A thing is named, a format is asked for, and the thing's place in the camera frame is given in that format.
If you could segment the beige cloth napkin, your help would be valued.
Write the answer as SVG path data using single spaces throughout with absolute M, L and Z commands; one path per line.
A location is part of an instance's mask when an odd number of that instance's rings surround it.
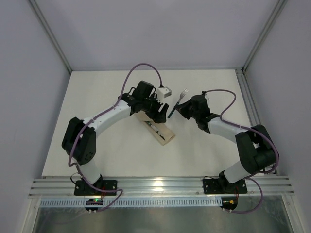
M 166 145 L 170 141 L 172 141 L 175 138 L 174 132 L 169 129 L 165 123 L 155 123 L 150 118 L 147 117 L 145 112 L 141 111 L 135 114 L 138 121 L 153 135 L 153 137 L 162 145 Z M 151 129 L 145 122 L 149 121 L 151 124 L 156 126 L 161 134 L 164 136 L 165 140 L 163 140 L 153 129 Z

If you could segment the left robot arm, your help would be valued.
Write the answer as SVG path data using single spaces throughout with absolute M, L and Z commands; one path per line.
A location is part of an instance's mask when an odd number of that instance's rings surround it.
M 165 123 L 169 106 L 163 100 L 171 94 L 168 87 L 155 88 L 140 81 L 103 112 L 85 119 L 72 118 L 61 144 L 69 156 L 69 166 L 76 166 L 87 184 L 97 183 L 102 177 L 94 161 L 98 136 L 118 121 L 139 112 L 145 112 L 154 123 Z

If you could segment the green handled knife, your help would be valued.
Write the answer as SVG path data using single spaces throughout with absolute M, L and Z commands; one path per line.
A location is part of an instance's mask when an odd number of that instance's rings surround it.
M 151 122 L 146 121 L 145 122 L 151 129 L 153 129 L 153 131 L 155 131 L 163 140 L 165 140 L 164 136 L 161 134 L 161 132 L 159 131 L 159 129 L 154 126 L 153 124 L 151 124 Z

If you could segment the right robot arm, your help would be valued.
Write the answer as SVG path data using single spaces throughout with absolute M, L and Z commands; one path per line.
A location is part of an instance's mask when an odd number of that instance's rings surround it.
M 204 94 L 195 95 L 174 108 L 183 118 L 193 118 L 200 130 L 221 136 L 237 146 L 238 162 L 220 172 L 217 179 L 203 178 L 205 194 L 245 194 L 245 178 L 278 163 L 277 149 L 263 125 L 248 128 L 226 122 L 220 115 L 210 111 Z

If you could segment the green handled fork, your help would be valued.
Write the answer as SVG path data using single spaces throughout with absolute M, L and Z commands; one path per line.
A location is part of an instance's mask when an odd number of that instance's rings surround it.
M 174 107 L 172 108 L 172 110 L 170 111 L 170 113 L 169 113 L 169 115 L 168 115 L 168 118 L 171 118 L 171 117 L 172 117 L 172 115 L 173 115 L 173 113 L 174 113 L 174 111 L 175 111 L 175 107 L 181 102 L 181 100 L 184 98 L 184 96 L 187 94 L 187 92 L 188 92 L 188 89 L 186 88 L 186 89 L 184 89 L 184 90 L 180 93 L 179 99 L 178 99 L 178 101 L 176 102 L 176 104 L 174 105 Z

